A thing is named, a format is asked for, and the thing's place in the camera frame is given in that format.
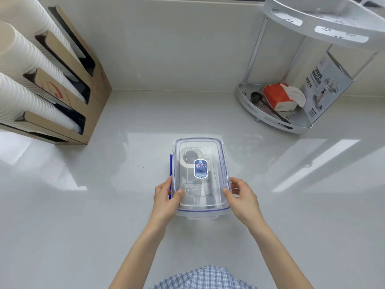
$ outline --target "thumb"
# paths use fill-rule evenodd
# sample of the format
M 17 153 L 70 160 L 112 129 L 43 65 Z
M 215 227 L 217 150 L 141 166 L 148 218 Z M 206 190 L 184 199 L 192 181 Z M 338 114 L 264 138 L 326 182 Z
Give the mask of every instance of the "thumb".
M 184 192 L 183 189 L 179 189 L 179 190 L 174 194 L 174 196 L 171 198 L 170 201 L 172 201 L 176 206 L 179 206 L 179 202 L 180 202 L 180 200 L 181 200 L 182 197 L 183 197 L 183 192 Z
M 234 198 L 233 192 L 230 191 L 229 189 L 224 188 L 222 190 L 222 193 L 224 194 L 224 197 L 226 198 L 226 200 L 229 203 L 229 205 L 232 205 L 234 203 L 234 201 L 237 200 L 237 199 Z

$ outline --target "clear plastic lid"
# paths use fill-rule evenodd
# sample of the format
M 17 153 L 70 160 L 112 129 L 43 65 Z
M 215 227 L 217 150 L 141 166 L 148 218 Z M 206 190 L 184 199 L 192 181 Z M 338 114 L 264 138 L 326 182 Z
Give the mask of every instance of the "clear plastic lid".
M 178 139 L 174 144 L 172 163 L 172 196 L 184 189 L 178 215 L 192 218 L 224 214 L 229 204 L 222 193 L 230 189 L 222 142 L 216 138 Z M 211 212 L 201 214 L 192 212 Z

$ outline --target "label sticker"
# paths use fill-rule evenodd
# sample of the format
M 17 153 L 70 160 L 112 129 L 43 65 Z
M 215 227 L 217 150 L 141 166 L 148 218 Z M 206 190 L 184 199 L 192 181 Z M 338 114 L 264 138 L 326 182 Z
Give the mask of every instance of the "label sticker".
M 194 176 L 196 178 L 206 178 L 209 176 L 207 172 L 207 161 L 203 159 L 194 160 Z

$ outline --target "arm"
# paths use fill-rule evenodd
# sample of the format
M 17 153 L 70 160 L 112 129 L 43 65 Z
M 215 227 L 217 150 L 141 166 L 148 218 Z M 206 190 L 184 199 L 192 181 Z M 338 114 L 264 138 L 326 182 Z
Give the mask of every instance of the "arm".
M 165 233 L 166 225 L 174 217 L 183 191 L 168 199 L 171 177 L 155 188 L 154 207 L 147 226 L 136 240 L 109 289 L 142 289 L 150 271 L 156 250 Z
M 314 289 L 286 248 L 265 222 L 257 196 L 242 179 L 230 178 L 233 191 L 223 193 L 235 216 L 246 225 L 262 253 L 278 289 Z

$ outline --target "silver shelf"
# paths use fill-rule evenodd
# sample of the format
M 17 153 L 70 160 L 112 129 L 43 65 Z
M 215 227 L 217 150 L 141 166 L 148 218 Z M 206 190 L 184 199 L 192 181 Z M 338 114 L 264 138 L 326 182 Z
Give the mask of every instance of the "silver shelf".
M 385 19 L 365 8 L 385 0 L 266 0 L 263 12 L 298 33 L 344 47 L 385 51 Z
M 277 117 L 261 102 L 258 102 L 257 104 L 252 103 L 250 101 L 251 93 L 262 93 L 264 87 L 265 85 L 259 84 L 239 84 L 237 90 L 235 91 L 235 96 L 242 103 L 242 105 L 257 118 L 256 121 L 261 120 L 270 126 L 276 127 L 277 129 L 295 134 L 304 134 L 313 126 L 305 111 L 301 107 L 297 107 L 293 111 L 279 112 L 283 118 L 290 122 L 290 124 L 288 124 Z

